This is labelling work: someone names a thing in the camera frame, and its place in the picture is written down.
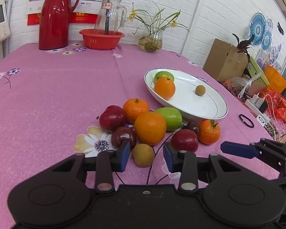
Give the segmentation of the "green apple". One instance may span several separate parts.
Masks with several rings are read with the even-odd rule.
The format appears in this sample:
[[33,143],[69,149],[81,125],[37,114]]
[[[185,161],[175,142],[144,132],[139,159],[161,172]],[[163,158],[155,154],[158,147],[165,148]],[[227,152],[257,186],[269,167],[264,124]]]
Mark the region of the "green apple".
[[168,71],[159,71],[155,74],[154,76],[154,82],[156,82],[158,79],[162,78],[162,77],[168,77],[170,80],[172,80],[174,82],[174,75],[171,74]]
[[172,107],[163,107],[154,110],[155,113],[162,115],[166,121],[167,131],[175,131],[182,125],[182,114],[181,112]]

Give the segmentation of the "large navel orange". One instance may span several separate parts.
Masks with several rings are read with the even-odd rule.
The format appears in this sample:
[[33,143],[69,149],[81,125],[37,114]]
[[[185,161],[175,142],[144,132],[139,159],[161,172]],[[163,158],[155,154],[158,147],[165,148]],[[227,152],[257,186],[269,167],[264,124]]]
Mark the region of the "large navel orange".
[[153,146],[165,137],[167,125],[165,118],[159,113],[146,112],[137,117],[134,131],[140,142]]

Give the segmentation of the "smooth orange with green stem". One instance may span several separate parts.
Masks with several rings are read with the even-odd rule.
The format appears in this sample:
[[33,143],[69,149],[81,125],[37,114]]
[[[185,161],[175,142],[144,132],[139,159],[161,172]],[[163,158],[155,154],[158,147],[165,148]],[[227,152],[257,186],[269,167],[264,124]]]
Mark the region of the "smooth orange with green stem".
[[176,87],[170,77],[161,77],[156,81],[154,91],[163,99],[170,99],[174,96]]

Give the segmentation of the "dark cherry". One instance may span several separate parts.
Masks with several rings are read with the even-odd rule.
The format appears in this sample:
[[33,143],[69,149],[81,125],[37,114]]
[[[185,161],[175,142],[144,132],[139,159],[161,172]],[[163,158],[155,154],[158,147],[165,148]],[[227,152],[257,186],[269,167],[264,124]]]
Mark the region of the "dark cherry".
[[137,144],[137,138],[134,130],[129,127],[119,127],[116,131],[113,132],[112,137],[112,145],[115,148],[119,148],[124,141],[128,141],[130,143],[130,148],[134,149]]
[[198,126],[198,123],[196,123],[196,122],[193,122],[193,121],[188,122],[184,126],[184,129],[192,130],[192,131],[194,131],[194,133],[196,133],[196,135],[199,134],[199,126]]

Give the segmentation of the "plastic bag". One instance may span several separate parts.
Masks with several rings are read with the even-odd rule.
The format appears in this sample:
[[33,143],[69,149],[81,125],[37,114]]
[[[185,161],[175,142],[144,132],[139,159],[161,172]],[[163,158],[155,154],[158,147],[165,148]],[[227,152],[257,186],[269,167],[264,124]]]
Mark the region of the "plastic bag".
[[232,92],[239,91],[238,98],[242,98],[245,91],[248,90],[252,86],[252,83],[260,76],[261,74],[259,73],[250,79],[244,77],[232,77],[226,80],[224,85]]

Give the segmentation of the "red plum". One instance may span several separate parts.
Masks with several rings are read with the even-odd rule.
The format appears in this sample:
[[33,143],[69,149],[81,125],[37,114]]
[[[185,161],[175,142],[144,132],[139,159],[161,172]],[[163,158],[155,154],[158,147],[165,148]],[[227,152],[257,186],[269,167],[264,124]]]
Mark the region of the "red plum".
[[127,122],[125,111],[119,106],[108,106],[99,118],[100,127],[107,132],[114,132],[119,127],[124,127]]
[[171,138],[171,145],[176,151],[196,152],[198,150],[198,137],[190,129],[181,129]]

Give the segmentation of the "black stirrer in pitcher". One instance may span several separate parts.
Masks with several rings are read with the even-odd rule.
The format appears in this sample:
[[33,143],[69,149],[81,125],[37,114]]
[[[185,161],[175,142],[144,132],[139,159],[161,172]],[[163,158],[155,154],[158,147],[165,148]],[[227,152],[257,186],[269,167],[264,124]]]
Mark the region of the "black stirrer in pitcher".
[[105,35],[109,34],[109,9],[106,9]]

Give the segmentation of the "tangerine with leaf stem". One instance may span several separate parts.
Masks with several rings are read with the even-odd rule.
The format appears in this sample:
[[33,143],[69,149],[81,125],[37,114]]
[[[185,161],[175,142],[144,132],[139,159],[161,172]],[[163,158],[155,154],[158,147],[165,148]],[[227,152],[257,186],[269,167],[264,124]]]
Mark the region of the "tangerine with leaf stem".
[[198,125],[198,139],[205,145],[214,144],[219,140],[221,129],[217,121],[213,119],[203,120]]

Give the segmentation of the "cardboard box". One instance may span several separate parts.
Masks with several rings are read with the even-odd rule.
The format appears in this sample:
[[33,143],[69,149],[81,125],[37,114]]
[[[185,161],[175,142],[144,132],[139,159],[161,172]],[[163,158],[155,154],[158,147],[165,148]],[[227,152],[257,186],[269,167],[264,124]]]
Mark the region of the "cardboard box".
[[238,53],[235,46],[216,38],[203,70],[212,78],[224,83],[232,77],[241,77],[247,64],[248,58],[245,53]]

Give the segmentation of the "green apple front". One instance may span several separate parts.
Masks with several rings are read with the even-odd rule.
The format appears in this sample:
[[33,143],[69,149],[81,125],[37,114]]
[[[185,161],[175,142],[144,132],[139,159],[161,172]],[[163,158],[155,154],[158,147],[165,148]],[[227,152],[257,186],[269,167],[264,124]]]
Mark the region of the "green apple front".
[[170,80],[172,80],[174,82],[174,75],[171,74],[168,71],[159,71],[155,74],[154,76],[154,82],[156,82],[158,79],[162,78],[162,77],[168,77]]

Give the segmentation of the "glass vase with plant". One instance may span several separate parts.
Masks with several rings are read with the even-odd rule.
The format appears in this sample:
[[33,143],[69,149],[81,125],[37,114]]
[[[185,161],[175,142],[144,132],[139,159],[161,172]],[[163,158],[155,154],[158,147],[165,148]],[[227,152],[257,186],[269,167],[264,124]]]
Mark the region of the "glass vase with plant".
[[165,7],[160,7],[157,3],[153,3],[153,5],[156,8],[155,13],[132,6],[126,18],[127,21],[137,21],[139,23],[133,35],[136,35],[142,29],[138,39],[138,46],[142,51],[148,53],[156,53],[162,49],[164,31],[170,28],[181,28],[187,32],[190,31],[186,25],[179,22],[180,9],[166,14]]

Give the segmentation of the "red plastic basin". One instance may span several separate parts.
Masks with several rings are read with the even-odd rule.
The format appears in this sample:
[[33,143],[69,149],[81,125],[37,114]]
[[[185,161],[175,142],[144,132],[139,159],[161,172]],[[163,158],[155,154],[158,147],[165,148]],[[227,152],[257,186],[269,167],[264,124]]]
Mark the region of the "red plastic basin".
[[114,49],[121,38],[125,35],[122,32],[110,31],[105,35],[104,30],[84,29],[79,32],[83,36],[85,47],[94,50],[111,50]]

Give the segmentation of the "green yellow box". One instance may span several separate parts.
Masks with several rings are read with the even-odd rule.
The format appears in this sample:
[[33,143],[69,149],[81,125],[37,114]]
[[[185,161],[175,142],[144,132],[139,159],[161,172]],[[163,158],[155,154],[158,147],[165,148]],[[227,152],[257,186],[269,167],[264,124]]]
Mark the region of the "green yellow box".
[[252,58],[252,56],[250,57],[250,62],[247,64],[247,70],[251,77],[257,77],[255,82],[264,86],[268,86],[270,84],[264,72]]

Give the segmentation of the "brown longan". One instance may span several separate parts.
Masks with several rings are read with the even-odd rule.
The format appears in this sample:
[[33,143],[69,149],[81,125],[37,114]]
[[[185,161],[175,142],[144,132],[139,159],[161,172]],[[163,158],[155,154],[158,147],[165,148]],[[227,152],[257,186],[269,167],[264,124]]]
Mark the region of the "brown longan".
[[206,88],[203,85],[196,86],[195,93],[196,95],[203,96],[206,92]]
[[141,168],[146,168],[153,163],[154,152],[151,146],[147,144],[138,144],[132,151],[135,163]]

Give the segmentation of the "green apple back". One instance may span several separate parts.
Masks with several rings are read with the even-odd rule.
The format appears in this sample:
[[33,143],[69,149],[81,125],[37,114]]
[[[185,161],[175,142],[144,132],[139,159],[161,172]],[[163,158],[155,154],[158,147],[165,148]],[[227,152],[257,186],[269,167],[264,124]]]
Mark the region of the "green apple back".
[[162,115],[166,121],[167,131],[175,131],[182,125],[182,114],[181,112],[172,107],[163,107],[154,110],[155,113]]

